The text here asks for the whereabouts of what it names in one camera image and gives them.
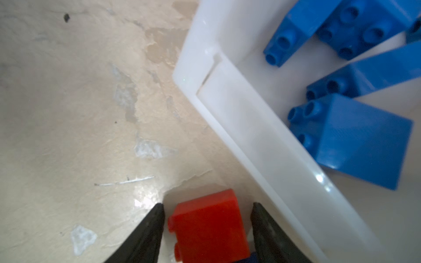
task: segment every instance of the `dark blue object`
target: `dark blue object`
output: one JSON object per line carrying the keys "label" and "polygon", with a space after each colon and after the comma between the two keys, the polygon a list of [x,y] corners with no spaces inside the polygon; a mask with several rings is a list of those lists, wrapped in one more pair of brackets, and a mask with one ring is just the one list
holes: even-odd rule
{"label": "dark blue object", "polygon": [[329,93],[354,98],[421,77],[421,41],[338,69],[307,87],[307,100]]}
{"label": "dark blue object", "polygon": [[288,114],[290,130],[320,165],[395,190],[411,120],[330,94]]}
{"label": "dark blue object", "polygon": [[344,0],[317,35],[350,60],[409,29],[420,10],[419,0]]}
{"label": "dark blue object", "polygon": [[421,17],[415,21],[411,28],[406,32],[406,43],[412,43],[421,40]]}
{"label": "dark blue object", "polygon": [[266,61],[281,66],[323,24],[341,0],[300,0],[285,16],[264,50]]}
{"label": "dark blue object", "polygon": [[253,252],[249,258],[236,261],[235,263],[258,263],[257,254],[256,252]]}

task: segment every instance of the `building block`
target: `building block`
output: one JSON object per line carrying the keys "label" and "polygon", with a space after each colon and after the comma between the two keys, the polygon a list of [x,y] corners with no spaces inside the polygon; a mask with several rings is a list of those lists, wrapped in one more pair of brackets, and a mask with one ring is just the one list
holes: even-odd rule
{"label": "building block", "polygon": [[350,60],[409,29],[420,10],[418,0],[344,0],[316,34]]}
{"label": "building block", "polygon": [[342,0],[300,0],[285,16],[263,53],[280,67],[323,24]]}
{"label": "building block", "polygon": [[406,32],[406,43],[412,43],[421,40],[421,17],[415,21],[411,28]]}
{"label": "building block", "polygon": [[237,261],[236,263],[259,263],[256,252],[251,253],[251,256]]}
{"label": "building block", "polygon": [[292,108],[290,130],[320,165],[395,190],[413,122],[330,94]]}
{"label": "building block", "polygon": [[330,93],[354,98],[421,77],[421,41],[369,57],[307,86],[308,101]]}
{"label": "building block", "polygon": [[231,263],[250,257],[232,189],[178,204],[168,229],[177,236],[177,261]]}

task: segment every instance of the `beige stone surface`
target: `beige stone surface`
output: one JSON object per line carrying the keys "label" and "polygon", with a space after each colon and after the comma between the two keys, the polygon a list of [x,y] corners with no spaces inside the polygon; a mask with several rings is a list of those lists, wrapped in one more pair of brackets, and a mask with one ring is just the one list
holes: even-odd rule
{"label": "beige stone surface", "polygon": [[[103,262],[155,203],[226,188],[246,230],[258,201],[292,233],[172,82],[196,7],[0,0],[0,262]],[[97,236],[79,256],[77,226]]]}

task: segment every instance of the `blue building block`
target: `blue building block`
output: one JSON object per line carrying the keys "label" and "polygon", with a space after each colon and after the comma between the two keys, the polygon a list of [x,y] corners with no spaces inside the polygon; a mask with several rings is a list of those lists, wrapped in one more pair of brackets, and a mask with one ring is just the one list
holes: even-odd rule
{"label": "blue building block", "polygon": [[421,40],[421,17],[415,21],[411,28],[406,32],[406,43],[412,43]]}
{"label": "blue building block", "polygon": [[320,165],[395,190],[411,120],[330,94],[288,114],[290,130]]}
{"label": "blue building block", "polygon": [[420,10],[419,0],[344,0],[316,34],[350,60],[409,29]]}
{"label": "blue building block", "polygon": [[306,98],[330,93],[354,98],[421,77],[421,41],[369,57],[310,84]]}
{"label": "blue building block", "polygon": [[300,0],[285,16],[264,50],[266,61],[281,66],[323,24],[342,0]]}
{"label": "blue building block", "polygon": [[242,259],[242,260],[237,261],[235,263],[258,263],[257,254],[256,254],[256,252],[253,252],[253,253],[251,253],[251,256],[249,258]]}

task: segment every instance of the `dark speck on surface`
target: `dark speck on surface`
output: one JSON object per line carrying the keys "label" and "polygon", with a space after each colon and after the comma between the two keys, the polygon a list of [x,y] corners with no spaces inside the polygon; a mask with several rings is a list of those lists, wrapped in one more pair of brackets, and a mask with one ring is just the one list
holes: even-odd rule
{"label": "dark speck on surface", "polygon": [[70,16],[69,16],[68,13],[65,13],[63,18],[64,18],[64,22],[67,23],[67,22],[69,22]]}

